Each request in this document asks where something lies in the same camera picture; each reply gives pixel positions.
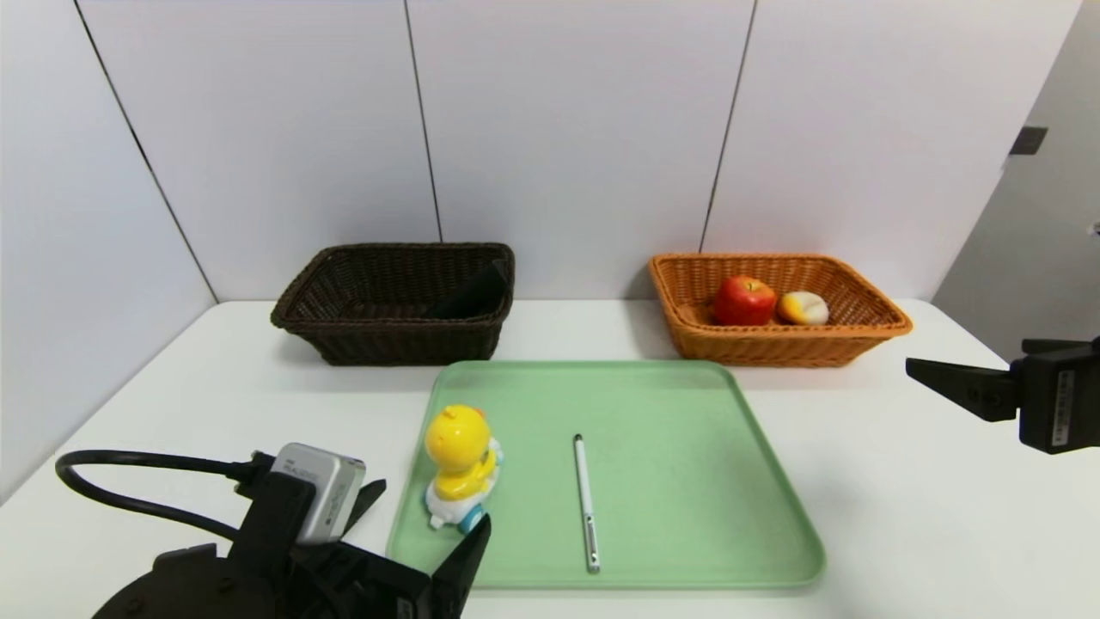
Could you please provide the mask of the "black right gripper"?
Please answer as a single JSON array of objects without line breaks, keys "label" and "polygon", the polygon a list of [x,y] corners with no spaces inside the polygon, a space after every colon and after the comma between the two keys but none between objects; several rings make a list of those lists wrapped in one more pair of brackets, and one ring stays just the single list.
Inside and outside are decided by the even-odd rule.
[{"label": "black right gripper", "polygon": [[1018,418],[1020,442],[1042,453],[1098,447],[1099,338],[1023,340],[1021,350],[1013,373],[920,358],[905,372],[986,422]]}]

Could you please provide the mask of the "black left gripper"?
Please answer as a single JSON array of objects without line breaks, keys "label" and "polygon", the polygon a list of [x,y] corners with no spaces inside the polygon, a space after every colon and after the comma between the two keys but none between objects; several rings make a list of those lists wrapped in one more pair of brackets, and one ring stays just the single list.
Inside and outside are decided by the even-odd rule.
[{"label": "black left gripper", "polygon": [[[385,479],[358,490],[342,537],[383,493]],[[346,543],[295,549],[288,618],[461,618],[492,533],[479,524],[435,573],[425,573]]]}]

